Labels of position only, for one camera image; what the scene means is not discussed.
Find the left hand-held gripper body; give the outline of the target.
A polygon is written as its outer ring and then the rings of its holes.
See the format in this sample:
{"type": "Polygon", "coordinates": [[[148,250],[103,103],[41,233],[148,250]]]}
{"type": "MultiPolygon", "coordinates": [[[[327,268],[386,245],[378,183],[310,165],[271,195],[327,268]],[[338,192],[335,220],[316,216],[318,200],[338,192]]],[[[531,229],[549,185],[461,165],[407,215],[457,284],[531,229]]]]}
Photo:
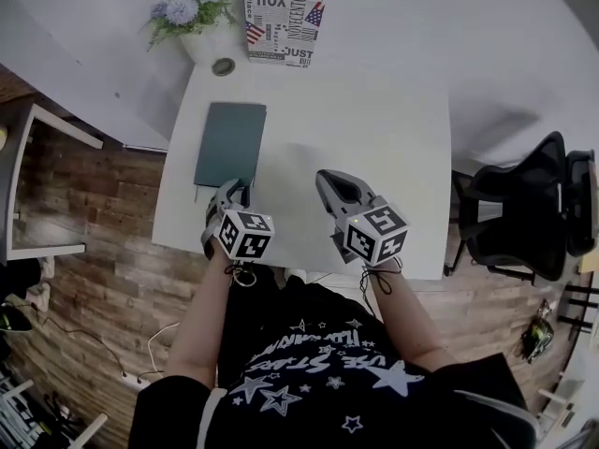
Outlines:
{"type": "Polygon", "coordinates": [[[274,235],[270,215],[251,212],[237,202],[214,195],[207,208],[201,244],[208,259],[219,247],[233,261],[257,262],[264,257],[274,235]]]}

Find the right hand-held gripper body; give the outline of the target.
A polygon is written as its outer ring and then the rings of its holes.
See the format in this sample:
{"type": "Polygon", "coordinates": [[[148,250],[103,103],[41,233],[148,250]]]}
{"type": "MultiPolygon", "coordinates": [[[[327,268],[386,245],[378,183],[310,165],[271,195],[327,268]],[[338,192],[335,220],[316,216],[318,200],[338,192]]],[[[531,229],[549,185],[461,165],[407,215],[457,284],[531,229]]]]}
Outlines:
{"type": "Polygon", "coordinates": [[[366,203],[336,204],[330,210],[335,231],[331,236],[345,264],[357,259],[377,267],[402,250],[410,227],[398,208],[382,196],[366,203]]]}

